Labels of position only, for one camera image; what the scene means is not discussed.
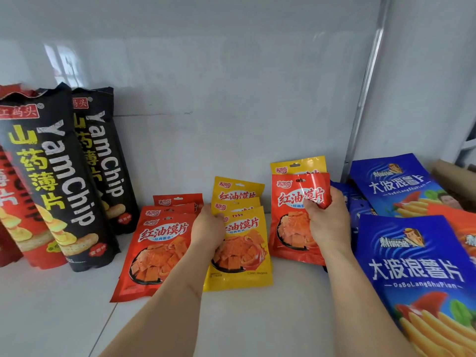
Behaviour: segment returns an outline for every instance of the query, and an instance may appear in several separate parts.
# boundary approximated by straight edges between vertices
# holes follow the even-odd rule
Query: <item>white wall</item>
[[[475,10],[476,0],[392,0],[354,160],[442,156],[476,74]]]

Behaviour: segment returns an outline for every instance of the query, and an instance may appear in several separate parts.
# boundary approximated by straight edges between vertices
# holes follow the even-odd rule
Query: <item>left hand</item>
[[[225,239],[223,215],[212,215],[210,204],[205,204],[193,223],[191,239],[190,247],[203,248],[214,253]]]

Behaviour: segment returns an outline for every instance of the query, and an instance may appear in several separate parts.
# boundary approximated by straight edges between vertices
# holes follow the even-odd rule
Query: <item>white surface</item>
[[[428,165],[469,132],[458,121],[475,115],[475,9],[476,0],[392,0],[355,160],[413,152]]]
[[[2,0],[0,84],[115,87],[141,205],[307,156],[337,180],[379,1]]]
[[[0,268],[0,356],[88,357],[115,303],[109,303],[130,242],[107,266],[75,273],[25,258]]]
[[[270,215],[266,215],[268,230]],[[321,266],[272,258],[272,287],[206,292],[194,357],[334,355],[334,305]],[[118,303],[91,357],[97,357],[147,302]]]

